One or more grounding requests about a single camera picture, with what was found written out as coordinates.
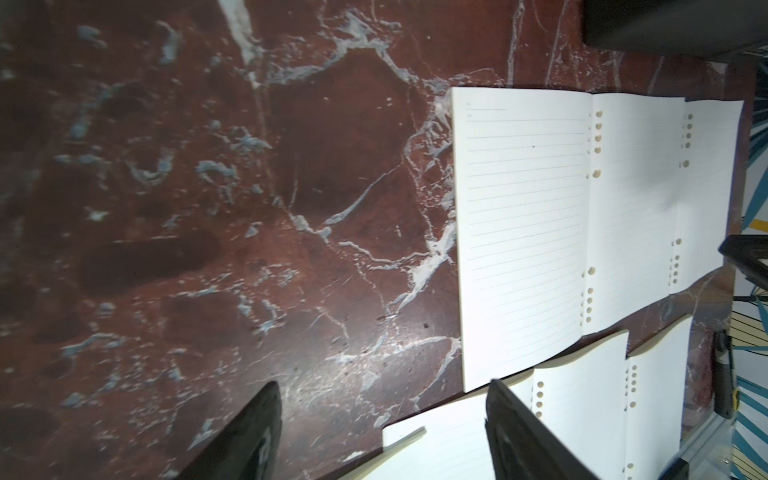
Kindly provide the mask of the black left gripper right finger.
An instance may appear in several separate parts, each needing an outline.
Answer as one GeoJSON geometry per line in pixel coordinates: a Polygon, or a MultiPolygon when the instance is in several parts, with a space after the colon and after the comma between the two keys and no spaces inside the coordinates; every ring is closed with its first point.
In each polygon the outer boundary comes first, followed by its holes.
{"type": "Polygon", "coordinates": [[[498,379],[489,383],[485,430],[497,479],[595,477],[498,379]]]}

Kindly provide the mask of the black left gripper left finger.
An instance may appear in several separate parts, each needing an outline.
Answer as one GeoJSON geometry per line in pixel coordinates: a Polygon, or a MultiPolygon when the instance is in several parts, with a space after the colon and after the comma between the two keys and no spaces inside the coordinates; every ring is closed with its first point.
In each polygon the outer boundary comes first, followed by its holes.
{"type": "Polygon", "coordinates": [[[282,402],[270,381],[177,479],[271,479],[282,433],[282,402]]]}

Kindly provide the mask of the green cover notebook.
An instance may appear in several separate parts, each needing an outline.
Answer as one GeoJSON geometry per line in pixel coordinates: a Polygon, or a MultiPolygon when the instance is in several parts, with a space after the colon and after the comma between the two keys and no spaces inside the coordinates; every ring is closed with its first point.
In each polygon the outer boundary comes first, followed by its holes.
{"type": "Polygon", "coordinates": [[[383,451],[345,479],[493,479],[487,386],[382,430],[383,451]]]}

